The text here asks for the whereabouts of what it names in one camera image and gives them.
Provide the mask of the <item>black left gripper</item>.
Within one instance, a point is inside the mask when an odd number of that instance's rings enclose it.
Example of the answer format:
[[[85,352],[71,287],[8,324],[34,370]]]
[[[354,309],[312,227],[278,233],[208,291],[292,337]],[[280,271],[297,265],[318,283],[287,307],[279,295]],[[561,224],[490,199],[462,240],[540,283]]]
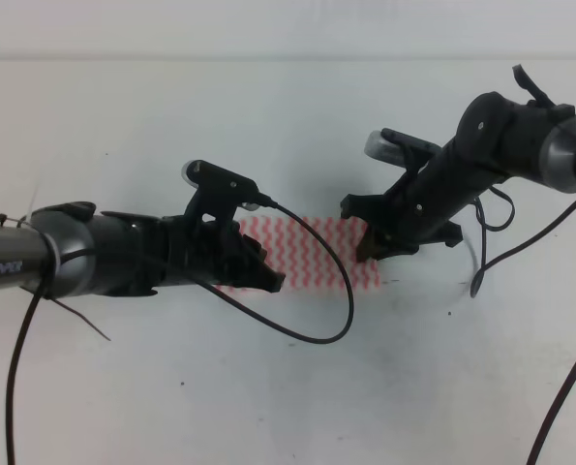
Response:
[[[267,251],[241,232],[240,224],[219,226],[184,215],[163,219],[167,235],[165,261],[178,271],[163,272],[161,285],[190,285],[189,275],[213,285],[277,293],[286,275],[266,265]]]

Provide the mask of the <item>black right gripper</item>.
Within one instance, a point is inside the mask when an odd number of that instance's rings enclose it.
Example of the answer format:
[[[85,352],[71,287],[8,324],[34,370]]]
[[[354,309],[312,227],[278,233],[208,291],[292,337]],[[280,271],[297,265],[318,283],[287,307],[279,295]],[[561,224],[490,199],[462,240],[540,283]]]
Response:
[[[461,227],[451,218],[462,209],[462,183],[443,178],[401,179],[384,195],[346,195],[342,219],[369,225],[355,249],[358,263],[411,256],[422,245],[454,247]]]

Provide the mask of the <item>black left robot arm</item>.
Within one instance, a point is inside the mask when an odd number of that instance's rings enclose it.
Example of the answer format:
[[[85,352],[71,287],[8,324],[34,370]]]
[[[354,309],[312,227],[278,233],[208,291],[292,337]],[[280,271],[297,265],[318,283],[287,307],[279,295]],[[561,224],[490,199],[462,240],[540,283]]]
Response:
[[[206,222],[193,208],[152,217],[98,213],[92,202],[42,208],[30,221],[0,214],[0,289],[46,296],[146,297],[161,287],[208,284],[278,292],[284,274],[232,217]]]

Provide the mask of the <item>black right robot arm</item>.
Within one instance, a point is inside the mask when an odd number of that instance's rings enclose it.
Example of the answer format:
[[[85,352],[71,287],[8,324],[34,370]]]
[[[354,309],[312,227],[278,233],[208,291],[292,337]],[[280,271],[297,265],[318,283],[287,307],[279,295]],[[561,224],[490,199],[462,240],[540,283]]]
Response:
[[[365,154],[405,172],[383,194],[342,200],[342,218],[367,225],[355,251],[359,262],[413,255],[432,243],[456,246],[463,233],[452,217],[511,177],[576,193],[575,107],[553,103],[521,66],[513,74],[531,99],[479,95],[445,146],[388,128],[371,133]]]

